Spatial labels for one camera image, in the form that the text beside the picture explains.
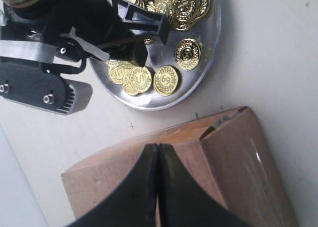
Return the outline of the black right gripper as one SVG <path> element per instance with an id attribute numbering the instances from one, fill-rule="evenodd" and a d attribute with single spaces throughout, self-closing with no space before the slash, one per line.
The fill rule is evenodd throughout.
<path id="1" fill-rule="evenodd" d="M 145 38 L 166 44 L 170 22 L 126 0 L 1 0 L 8 23 L 5 40 L 36 40 L 61 49 L 80 41 L 101 48 L 110 58 L 143 67 Z"/>

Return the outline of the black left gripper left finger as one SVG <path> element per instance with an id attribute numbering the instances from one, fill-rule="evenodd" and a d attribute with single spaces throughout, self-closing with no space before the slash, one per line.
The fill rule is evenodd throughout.
<path id="1" fill-rule="evenodd" d="M 72 227 L 154 227 L 157 144 L 104 150 L 62 173 Z"/>

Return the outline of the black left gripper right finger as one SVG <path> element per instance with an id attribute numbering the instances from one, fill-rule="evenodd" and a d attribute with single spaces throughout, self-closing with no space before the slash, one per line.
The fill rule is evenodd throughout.
<path id="1" fill-rule="evenodd" d="M 159 145 L 159 214 L 163 227 L 248 227 L 194 180 L 174 147 Z"/>

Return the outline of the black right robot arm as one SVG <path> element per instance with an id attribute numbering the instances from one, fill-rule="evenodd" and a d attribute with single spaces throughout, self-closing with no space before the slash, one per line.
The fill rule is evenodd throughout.
<path id="1" fill-rule="evenodd" d="M 165 44 L 168 18 L 128 0 L 1 0 L 4 13 L 22 33 L 39 33 L 44 43 L 55 45 L 69 36 L 86 50 L 90 45 L 111 59 L 144 66 L 145 38 Z"/>

